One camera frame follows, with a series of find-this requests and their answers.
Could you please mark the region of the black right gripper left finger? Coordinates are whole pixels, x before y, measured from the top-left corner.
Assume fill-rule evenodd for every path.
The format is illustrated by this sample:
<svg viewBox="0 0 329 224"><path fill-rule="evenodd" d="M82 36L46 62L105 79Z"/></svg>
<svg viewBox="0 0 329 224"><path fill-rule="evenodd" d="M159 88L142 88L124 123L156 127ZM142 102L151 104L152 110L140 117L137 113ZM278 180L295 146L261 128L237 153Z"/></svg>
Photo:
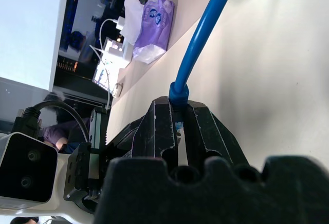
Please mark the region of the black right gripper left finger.
<svg viewBox="0 0 329 224"><path fill-rule="evenodd" d="M177 167L178 143L169 98L153 100L144 116L124 127L107 145L107 156L162 158L168 167Z"/></svg>

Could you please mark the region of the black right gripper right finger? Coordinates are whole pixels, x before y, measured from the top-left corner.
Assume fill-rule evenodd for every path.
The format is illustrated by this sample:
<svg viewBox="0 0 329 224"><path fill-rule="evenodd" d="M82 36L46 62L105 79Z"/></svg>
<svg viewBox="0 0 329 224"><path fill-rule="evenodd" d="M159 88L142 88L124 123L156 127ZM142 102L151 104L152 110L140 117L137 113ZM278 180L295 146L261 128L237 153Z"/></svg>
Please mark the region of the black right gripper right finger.
<svg viewBox="0 0 329 224"><path fill-rule="evenodd" d="M199 171L207 158L221 157L230 165L248 165L233 133L203 103L189 101L183 111L188 164Z"/></svg>

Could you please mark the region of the person in purple shirt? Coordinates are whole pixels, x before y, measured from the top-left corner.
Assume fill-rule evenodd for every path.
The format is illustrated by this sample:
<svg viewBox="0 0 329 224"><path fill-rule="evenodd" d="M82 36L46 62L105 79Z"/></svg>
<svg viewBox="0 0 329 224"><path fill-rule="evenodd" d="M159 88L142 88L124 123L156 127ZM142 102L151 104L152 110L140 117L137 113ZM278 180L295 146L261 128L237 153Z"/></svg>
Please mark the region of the person in purple shirt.
<svg viewBox="0 0 329 224"><path fill-rule="evenodd" d="M70 99L62 99L57 93L50 92L45 101L59 101L71 106L82 118L86 128L90 127L90 116L93 111L91 106L75 102ZM39 140L53 146L62 154L71 154L80 143L85 142L82 130L75 118L59 107L48 107L56 113L55 125L42 130Z"/></svg>

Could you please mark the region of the small white round device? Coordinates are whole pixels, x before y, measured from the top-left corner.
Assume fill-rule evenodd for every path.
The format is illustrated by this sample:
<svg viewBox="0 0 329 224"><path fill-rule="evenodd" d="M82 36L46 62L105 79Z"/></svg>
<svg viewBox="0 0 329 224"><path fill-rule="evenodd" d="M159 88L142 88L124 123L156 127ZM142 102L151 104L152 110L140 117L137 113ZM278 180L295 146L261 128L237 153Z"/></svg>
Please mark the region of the small white round device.
<svg viewBox="0 0 329 224"><path fill-rule="evenodd" d="M122 89L123 89L123 84L122 83L116 83L114 88L113 88L113 92L112 92L113 97L114 98L120 97L120 95L122 93Z"/></svg>

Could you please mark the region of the tablet with lit screen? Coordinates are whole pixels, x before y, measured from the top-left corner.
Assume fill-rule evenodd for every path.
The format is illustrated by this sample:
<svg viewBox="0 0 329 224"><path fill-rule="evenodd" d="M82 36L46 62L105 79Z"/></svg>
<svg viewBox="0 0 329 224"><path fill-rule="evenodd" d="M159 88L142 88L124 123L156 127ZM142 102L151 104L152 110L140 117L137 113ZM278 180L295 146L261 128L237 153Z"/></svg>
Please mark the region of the tablet with lit screen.
<svg viewBox="0 0 329 224"><path fill-rule="evenodd" d="M105 61L99 61L92 82L110 93L113 92L118 82L119 68L114 64Z"/></svg>

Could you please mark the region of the white box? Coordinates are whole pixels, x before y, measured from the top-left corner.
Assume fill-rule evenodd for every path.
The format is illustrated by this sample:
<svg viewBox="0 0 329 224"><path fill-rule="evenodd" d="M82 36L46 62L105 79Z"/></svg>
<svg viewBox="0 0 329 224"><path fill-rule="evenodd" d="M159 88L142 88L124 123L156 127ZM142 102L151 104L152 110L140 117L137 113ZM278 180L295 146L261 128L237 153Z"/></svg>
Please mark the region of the white box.
<svg viewBox="0 0 329 224"><path fill-rule="evenodd" d="M118 68L126 68L133 57L133 45L124 40L123 43L106 38L102 54L105 63L113 64Z"/></svg>

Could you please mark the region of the purple tissue pack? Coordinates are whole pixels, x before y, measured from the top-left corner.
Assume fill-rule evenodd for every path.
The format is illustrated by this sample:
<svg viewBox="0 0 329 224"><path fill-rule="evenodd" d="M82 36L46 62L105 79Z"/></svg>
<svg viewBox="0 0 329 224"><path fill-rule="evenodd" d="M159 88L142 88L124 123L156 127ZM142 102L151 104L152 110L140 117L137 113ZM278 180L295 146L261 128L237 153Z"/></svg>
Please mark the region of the purple tissue pack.
<svg viewBox="0 0 329 224"><path fill-rule="evenodd" d="M133 50L133 59L146 64L166 53L175 4L170 0L148 0L144 5L141 29Z"/></svg>

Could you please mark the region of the white tissue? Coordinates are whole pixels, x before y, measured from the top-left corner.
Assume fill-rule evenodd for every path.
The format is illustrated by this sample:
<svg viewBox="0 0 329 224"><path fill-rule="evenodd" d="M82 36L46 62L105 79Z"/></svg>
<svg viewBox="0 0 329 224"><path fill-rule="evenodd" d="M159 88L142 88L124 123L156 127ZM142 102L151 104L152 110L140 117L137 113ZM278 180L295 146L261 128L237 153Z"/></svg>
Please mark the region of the white tissue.
<svg viewBox="0 0 329 224"><path fill-rule="evenodd" d="M125 21L120 32L131 44L135 45L141 30L144 5L139 0L125 0Z"/></svg>

